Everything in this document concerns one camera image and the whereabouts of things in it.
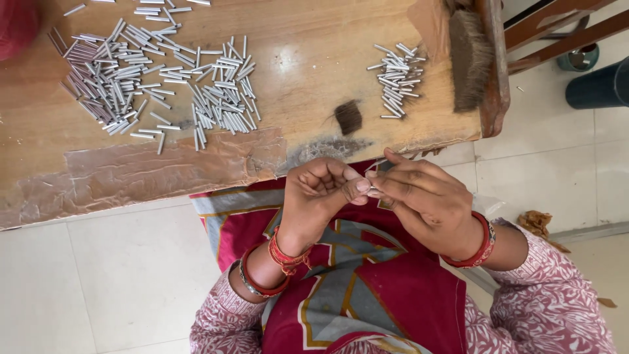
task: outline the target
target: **hand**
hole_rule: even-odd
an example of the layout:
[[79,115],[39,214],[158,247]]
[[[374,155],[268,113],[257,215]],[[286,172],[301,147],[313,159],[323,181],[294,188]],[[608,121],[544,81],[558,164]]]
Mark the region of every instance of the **hand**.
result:
[[384,150],[395,166],[367,172],[369,181],[390,204],[404,228],[431,251],[468,260],[481,248],[484,231],[472,216],[472,194],[456,178],[426,160],[410,161]]
[[291,257],[321,239],[330,219],[347,203],[365,205],[371,184],[347,164],[320,157],[286,176],[284,213],[277,235],[280,250]]

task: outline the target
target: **bangle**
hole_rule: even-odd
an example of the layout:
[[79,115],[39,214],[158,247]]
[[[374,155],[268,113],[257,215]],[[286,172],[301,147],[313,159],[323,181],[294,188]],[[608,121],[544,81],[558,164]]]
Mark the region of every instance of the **bangle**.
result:
[[282,291],[284,291],[284,289],[288,286],[289,277],[286,277],[284,282],[282,282],[275,289],[264,289],[262,287],[259,287],[255,282],[253,282],[251,277],[249,277],[249,273],[247,272],[247,258],[249,258],[249,255],[251,254],[251,252],[253,252],[261,244],[263,243],[257,244],[254,247],[251,247],[249,250],[247,250],[247,252],[245,252],[245,255],[242,256],[242,258],[238,260],[238,262],[240,262],[239,264],[240,279],[245,284],[247,289],[251,291],[252,294],[267,299],[269,297],[278,296]]
[[496,232],[489,220],[480,213],[472,211],[472,216],[481,222],[484,231],[484,237],[482,246],[478,252],[472,256],[472,258],[465,261],[455,261],[448,256],[441,255],[441,258],[449,265],[456,268],[474,268],[483,264],[488,258],[491,252],[494,250],[494,243],[496,243]]
[[310,251],[312,250],[313,246],[310,246],[306,252],[304,252],[304,254],[302,254],[301,256],[297,256],[297,257],[290,257],[285,255],[284,253],[282,253],[282,251],[279,250],[279,247],[277,245],[277,231],[279,230],[279,225],[276,226],[275,230],[274,230],[274,234],[271,237],[271,240],[269,241],[269,254],[271,255],[271,259],[280,267],[282,267],[282,271],[284,272],[284,274],[286,275],[294,275],[296,270],[295,270],[295,266],[300,265],[301,263],[304,263],[308,269],[312,269],[312,267],[310,267],[310,259],[308,258],[308,256],[310,255]]

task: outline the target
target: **woman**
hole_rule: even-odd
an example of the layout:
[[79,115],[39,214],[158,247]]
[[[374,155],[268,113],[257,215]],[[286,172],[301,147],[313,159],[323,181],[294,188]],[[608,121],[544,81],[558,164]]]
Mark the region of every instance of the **woman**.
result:
[[[225,271],[196,314],[193,353],[615,352],[563,254],[473,213],[438,166],[384,154],[394,166],[366,178],[365,164],[324,158],[193,199]],[[439,255],[496,279],[491,318]]]

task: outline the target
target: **pink patterned sleeve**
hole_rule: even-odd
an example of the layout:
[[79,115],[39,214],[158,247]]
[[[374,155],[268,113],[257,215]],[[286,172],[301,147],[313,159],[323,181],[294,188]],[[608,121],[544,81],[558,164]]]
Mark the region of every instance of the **pink patterned sleeve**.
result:
[[190,333],[192,354],[260,353],[257,323],[266,302],[251,304],[241,299],[231,288],[230,272],[220,276],[196,313]]
[[517,228],[528,239],[528,257],[515,270],[488,271],[501,286],[491,319],[468,297],[467,352],[616,353],[591,282],[564,254]]

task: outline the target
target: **wooden table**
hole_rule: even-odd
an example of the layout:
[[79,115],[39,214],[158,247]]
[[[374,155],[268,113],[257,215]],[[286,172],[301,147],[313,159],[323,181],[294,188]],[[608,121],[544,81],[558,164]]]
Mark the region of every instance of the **wooden table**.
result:
[[[194,8],[175,15],[183,28],[171,38],[181,45],[219,49],[234,35],[239,47],[242,36],[248,36],[262,121],[260,130],[250,134],[208,134],[208,149],[195,152],[191,92],[185,85],[163,84],[177,92],[167,98],[172,110],[149,103],[139,127],[154,128],[148,113],[155,110],[184,129],[168,133],[158,156],[157,142],[128,134],[110,137],[63,91],[58,82],[69,67],[45,33],[56,26],[69,42],[78,33],[106,37],[120,17],[149,30],[166,23],[134,15],[138,1],[86,1],[86,9],[66,18],[63,13],[78,1],[40,2],[42,33],[21,56],[0,63],[0,229],[247,185],[282,176],[316,156],[355,162],[382,156],[386,146],[410,152],[476,140],[499,132],[508,107],[506,79],[498,79],[506,72],[499,1],[478,1],[499,52],[481,112],[452,113],[450,62],[445,60],[426,65],[419,89],[424,97],[405,105],[408,118],[399,121],[379,118],[387,114],[382,86],[365,68],[383,56],[374,43],[389,48],[397,42],[420,43],[407,17],[413,0],[215,0],[212,7],[174,0]],[[166,52],[166,58],[149,56],[157,64],[179,65]],[[207,55],[204,64],[215,59]],[[156,72],[142,79],[162,82]],[[144,99],[138,97],[136,108]],[[342,137],[333,111],[349,100],[358,101],[363,128]]]

